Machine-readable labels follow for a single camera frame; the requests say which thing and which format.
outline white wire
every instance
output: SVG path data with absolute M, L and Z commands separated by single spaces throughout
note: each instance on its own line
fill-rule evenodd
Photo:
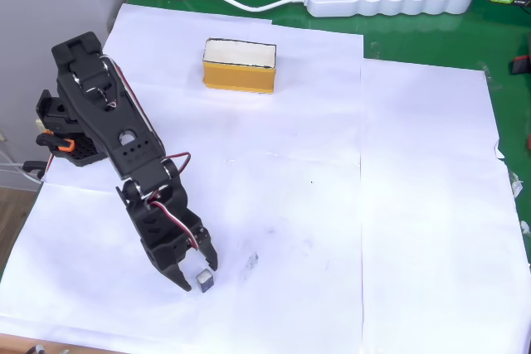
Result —
M 9 166 L 15 167 L 15 169 L 17 169 L 17 171 L 20 172 L 25 178 L 27 178 L 28 180 L 32 180 L 33 182 L 36 182 L 37 184 L 41 184 L 41 180 L 38 180 L 30 176 L 28 173 L 24 172 L 19 166 L 15 166 L 15 165 L 19 165 L 20 163 L 15 163 L 11 159 L 11 157 L 7 155 L 4 151 L 2 151 L 1 149 L 0 149 L 0 155 L 2 155 L 4 158 L 6 158 L 10 162 Z
M 265 10 L 269 10 L 274 7 L 282 6 L 283 4 L 287 4 L 287 3 L 304 3 L 304 0 L 279 0 L 278 2 L 267 4 L 262 7 L 249 7 L 249 6 L 246 6 L 245 4 L 241 4 L 240 2 L 237 2 L 236 0 L 224 0 L 224 1 L 227 3 L 230 3 L 232 6 L 236 6 L 248 12 L 264 12 Z

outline paper sheet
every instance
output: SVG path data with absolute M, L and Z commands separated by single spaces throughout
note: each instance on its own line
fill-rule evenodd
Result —
M 105 52 L 167 153 L 192 153 L 182 180 L 216 283 L 185 293 L 153 268 L 109 161 L 56 159 L 0 284 L 0 332 L 125 352 L 358 352 L 362 37 L 123 11 Z M 207 89 L 210 36 L 274 41 L 275 93 Z M 205 267 L 192 251 L 181 263 L 192 284 Z
M 198 25 L 145 8 L 122 7 L 104 52 L 125 73 L 168 155 L 189 151 L 188 168 L 203 170 L 246 153 L 359 166 L 362 36 L 247 21 Z M 208 89 L 209 37 L 275 43 L 275 93 Z M 79 168 L 64 159 L 53 160 L 46 181 L 108 192 L 123 184 L 108 161 Z
M 527 354 L 531 275 L 483 72 L 365 61 L 363 352 Z

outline small object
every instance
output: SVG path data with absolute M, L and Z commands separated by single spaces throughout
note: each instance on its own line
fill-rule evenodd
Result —
M 37 344 L 36 346 L 33 346 L 32 348 L 30 348 L 26 354 L 45 354 L 44 352 L 44 347 L 41 346 L 40 344 Z
M 276 45 L 208 39 L 203 82 L 213 89 L 273 93 Z
M 204 269 L 202 272 L 200 272 L 196 279 L 203 293 L 214 286 L 214 277 L 212 276 L 212 273 L 208 271 L 208 269 Z
M 531 73 L 531 62 L 529 56 L 515 57 L 512 62 L 511 74 L 529 74 Z
M 37 177 L 42 179 L 46 172 L 47 162 L 43 161 L 25 161 L 22 165 L 22 170 L 26 173 L 31 173 L 37 170 Z

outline green table surface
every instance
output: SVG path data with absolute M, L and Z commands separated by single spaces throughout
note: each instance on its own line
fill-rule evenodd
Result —
M 237 0 L 262 6 L 277 0 Z M 519 219 L 531 225 L 531 75 L 512 76 L 509 62 L 529 53 L 531 15 L 520 7 L 473 0 L 462 15 L 316 18 L 300 4 L 253 13 L 221 0 L 128 0 L 130 4 L 272 20 L 285 27 L 364 35 L 366 58 L 484 70 L 499 130 L 499 150 L 524 183 L 516 198 Z M 531 237 L 524 235 L 531 263 Z

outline yellow block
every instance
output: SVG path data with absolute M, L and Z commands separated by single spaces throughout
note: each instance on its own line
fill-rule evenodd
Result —
M 248 65 L 218 64 L 204 61 L 203 82 L 213 89 L 241 90 L 254 93 L 273 93 L 275 68 Z
M 276 46 L 210 38 L 202 58 L 203 82 L 213 89 L 273 93 Z

